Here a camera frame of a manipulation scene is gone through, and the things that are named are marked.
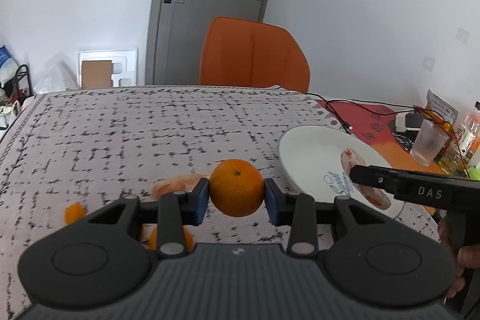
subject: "wall outlet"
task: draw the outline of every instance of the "wall outlet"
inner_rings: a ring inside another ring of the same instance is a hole
[[[463,28],[459,28],[457,30],[457,40],[461,41],[465,45],[469,44],[469,41],[471,41],[471,36],[472,35]]]
[[[422,67],[425,68],[426,70],[429,70],[430,72],[433,72],[434,71],[434,67],[435,67],[435,59],[433,57],[430,57],[430,56],[427,56],[425,55],[423,57],[423,61],[422,61]]]

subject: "cardboard box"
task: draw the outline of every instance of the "cardboard box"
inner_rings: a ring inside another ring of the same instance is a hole
[[[89,60],[82,62],[82,90],[112,87],[112,61]]]

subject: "metal screw head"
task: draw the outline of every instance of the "metal screw head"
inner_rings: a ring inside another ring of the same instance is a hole
[[[311,254],[315,247],[311,243],[307,243],[306,241],[299,241],[292,245],[292,251],[299,255],[308,255]]]
[[[165,255],[178,255],[183,252],[183,246],[177,242],[168,242],[160,247],[160,251]]]
[[[234,255],[241,255],[245,253],[245,250],[243,248],[235,248],[234,250],[232,250],[232,253]]]

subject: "wall socket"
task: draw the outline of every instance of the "wall socket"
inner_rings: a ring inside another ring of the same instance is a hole
[[[435,59],[433,57],[430,57],[430,56],[427,56],[425,55],[423,57],[423,61],[422,61],[422,67],[425,68],[426,70],[429,70],[430,72],[433,72],[434,71],[434,67],[435,67]]]

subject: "orange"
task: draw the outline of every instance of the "orange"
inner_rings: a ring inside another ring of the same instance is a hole
[[[63,218],[67,225],[74,223],[85,216],[87,216],[87,212],[80,202],[71,204],[63,213]]]
[[[195,247],[194,238],[185,227],[183,227],[183,233],[185,235],[185,241],[187,242],[188,252],[192,252],[194,250],[193,248]],[[157,229],[156,228],[154,228],[153,231],[150,233],[150,236],[148,238],[148,247],[150,247],[150,249],[153,251],[157,249]]]
[[[263,193],[262,175],[245,160],[225,160],[210,176],[210,199],[227,216],[254,213],[262,205]]]

